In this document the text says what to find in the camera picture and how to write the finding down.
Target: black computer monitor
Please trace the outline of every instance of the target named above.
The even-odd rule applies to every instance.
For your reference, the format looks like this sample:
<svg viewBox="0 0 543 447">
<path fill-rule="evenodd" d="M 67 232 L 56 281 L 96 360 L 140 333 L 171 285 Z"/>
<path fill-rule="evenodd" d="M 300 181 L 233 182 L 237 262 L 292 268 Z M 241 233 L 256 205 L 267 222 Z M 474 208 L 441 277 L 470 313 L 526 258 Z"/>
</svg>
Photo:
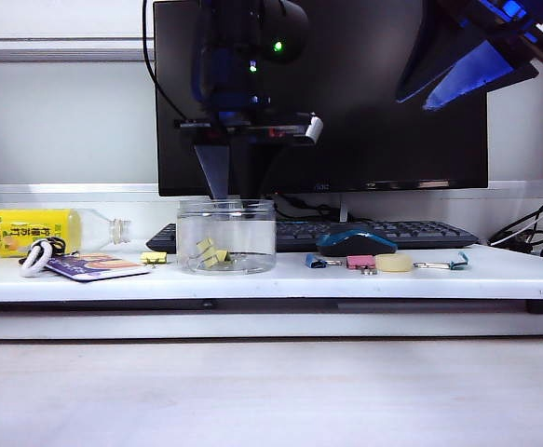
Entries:
<svg viewBox="0 0 543 447">
<path fill-rule="evenodd" d="M 278 153 L 262 194 L 487 186 L 485 93 L 437 112 L 422 108 L 430 88 L 395 101 L 422 0 L 295 3 L 310 20 L 305 52 L 289 65 L 266 63 L 265 88 L 278 109 L 315 112 L 325 127 L 316 146 Z M 190 87 L 197 2 L 155 2 L 154 11 L 158 82 L 186 115 L 203 117 Z M 159 194 L 206 195 L 197 156 L 173 126 L 178 116 L 158 94 L 156 111 Z"/>
</svg>

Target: keyboard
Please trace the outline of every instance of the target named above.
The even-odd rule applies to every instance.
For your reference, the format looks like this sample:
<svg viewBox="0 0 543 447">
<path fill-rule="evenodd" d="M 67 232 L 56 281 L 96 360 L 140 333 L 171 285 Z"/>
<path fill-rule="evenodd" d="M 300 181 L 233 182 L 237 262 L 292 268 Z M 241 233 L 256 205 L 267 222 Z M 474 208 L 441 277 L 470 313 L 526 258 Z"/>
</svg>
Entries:
<svg viewBox="0 0 543 447">
<path fill-rule="evenodd" d="M 321 235 L 359 229 L 386 237 L 399 249 L 460 249 L 478 242 L 466 230 L 436 221 L 371 221 L 361 223 L 328 223 L 314 221 L 277 221 L 278 252 L 317 251 Z M 169 223 L 146 243 L 153 251 L 176 252 L 176 224 Z"/>
</svg>

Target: blue light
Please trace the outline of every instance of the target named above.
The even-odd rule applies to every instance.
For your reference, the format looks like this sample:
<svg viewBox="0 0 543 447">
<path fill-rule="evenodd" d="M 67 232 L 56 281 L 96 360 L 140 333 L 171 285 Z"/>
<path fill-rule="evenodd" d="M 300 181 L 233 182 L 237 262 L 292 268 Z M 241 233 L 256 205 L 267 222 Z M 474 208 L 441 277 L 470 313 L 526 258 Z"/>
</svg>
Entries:
<svg viewBox="0 0 543 447">
<path fill-rule="evenodd" d="M 525 15 L 525 11 L 523 10 L 522 6 L 513 0 L 509 0 L 503 5 L 503 11 L 505 11 L 505 14 L 512 18 L 516 16 L 521 18 Z"/>
<path fill-rule="evenodd" d="M 526 33 L 524 35 L 533 44 L 535 44 L 538 41 L 538 39 L 536 39 L 536 37 L 532 33 Z"/>
<path fill-rule="evenodd" d="M 498 78 L 508 75 L 513 67 L 485 41 L 458 63 L 428 95 L 426 110 L 439 110 L 449 102 L 471 91 L 484 88 Z"/>
</svg>

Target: computer mouse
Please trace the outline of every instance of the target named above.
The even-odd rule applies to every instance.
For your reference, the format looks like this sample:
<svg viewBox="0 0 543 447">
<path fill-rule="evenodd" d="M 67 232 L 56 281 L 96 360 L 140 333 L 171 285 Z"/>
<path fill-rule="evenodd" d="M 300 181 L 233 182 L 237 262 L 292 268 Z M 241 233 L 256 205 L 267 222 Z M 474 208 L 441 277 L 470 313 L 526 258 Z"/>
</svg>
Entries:
<svg viewBox="0 0 543 447">
<path fill-rule="evenodd" d="M 323 235 L 317 240 L 317 250 L 323 256 L 395 253 L 397 249 L 395 242 L 360 229 Z"/>
</svg>

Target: keychain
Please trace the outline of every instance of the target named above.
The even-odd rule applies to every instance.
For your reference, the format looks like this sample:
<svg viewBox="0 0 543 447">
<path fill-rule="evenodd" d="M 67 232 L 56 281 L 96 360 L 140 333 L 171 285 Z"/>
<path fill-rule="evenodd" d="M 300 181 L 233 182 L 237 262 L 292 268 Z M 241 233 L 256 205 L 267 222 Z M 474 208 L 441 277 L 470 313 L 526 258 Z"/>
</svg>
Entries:
<svg viewBox="0 0 543 447">
<path fill-rule="evenodd" d="M 60 237 L 38 239 L 27 252 L 27 257 L 19 259 L 20 275 L 24 278 L 36 277 L 48 264 L 52 256 L 62 256 L 66 251 L 66 242 Z"/>
</svg>

